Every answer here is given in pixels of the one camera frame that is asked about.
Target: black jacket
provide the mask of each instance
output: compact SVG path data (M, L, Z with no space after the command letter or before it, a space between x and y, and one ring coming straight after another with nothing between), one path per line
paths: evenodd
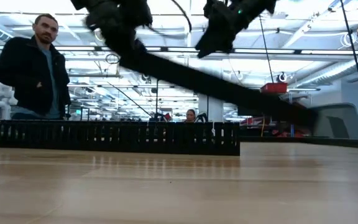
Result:
M70 82L65 67L65 58L54 46L50 46L53 61L53 76L59 91L59 109L63 117L65 105L70 104L67 84ZM14 87L17 105L45 115L52 99L52 80L47 58L38 48L35 37L14 37L6 42L0 54L0 82Z

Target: woman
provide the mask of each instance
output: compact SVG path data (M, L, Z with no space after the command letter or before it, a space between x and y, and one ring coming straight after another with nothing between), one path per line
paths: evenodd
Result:
M193 123L196 119L196 112L190 109L186 112L186 123Z

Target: ceiling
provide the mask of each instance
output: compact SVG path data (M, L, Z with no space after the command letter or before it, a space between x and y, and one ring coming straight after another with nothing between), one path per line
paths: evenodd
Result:
M344 0L347 18L351 28L358 28L358 0ZM203 17L205 0L177 0L188 12L193 30L187 33L187 22L180 10L169 0L148 0L154 15L153 27L175 39L164 38L147 29L138 29L137 36L148 47L176 47L175 52L155 52L169 57L178 63L191 67L203 68L213 64L220 69L226 79L240 85L261 87L271 82L269 62L265 54L264 37L258 19L254 20L247 30L237 35L234 48L240 49L236 54L214 54L199 60L195 57L193 47L203 35L208 21ZM350 50L349 38L346 39L346 25L342 10L337 8L328 12L328 7L338 0L280 0L277 2L273 16L263 13L262 27L268 49L298 50ZM42 13L53 14L59 22L60 29L56 46L103 46L103 42L83 26L86 11L76 11L69 0L49 0L48 4L38 0L16 0L6 4L0 0L0 30L9 37L33 35L31 25ZM358 50L358 39L355 38ZM147 118L148 113L155 111L156 80L146 83L142 75L116 65L108 64L105 58L109 52L95 52L79 48L61 50L67 58L67 69L70 74L70 91L77 106L87 106L100 114L113 116L131 116ZM293 85L305 80L319 70L353 59L351 52L346 54L269 54L270 66L275 77L286 73L288 83ZM159 82L158 108L171 108L176 119L182 119L189 108L198 107L198 97L191 90ZM225 104L225 117L235 118L236 107Z

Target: wooden table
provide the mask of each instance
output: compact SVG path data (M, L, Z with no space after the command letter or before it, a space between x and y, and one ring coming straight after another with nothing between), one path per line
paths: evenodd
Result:
M241 157L0 149L0 224L358 223L358 149Z

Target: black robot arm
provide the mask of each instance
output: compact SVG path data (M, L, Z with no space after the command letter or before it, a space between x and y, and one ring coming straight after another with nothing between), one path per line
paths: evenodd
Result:
M120 66L228 103L234 103L237 106L259 110L283 121L300 126L314 126L317 118L314 111L298 108L274 96L241 87L148 53L143 43L135 39L136 27L152 23L152 16L146 0L71 1L76 9L87 8L89 16L86 19L86 25L91 30L101 29L106 45L121 56ZM220 86L220 89L217 90L211 86Z

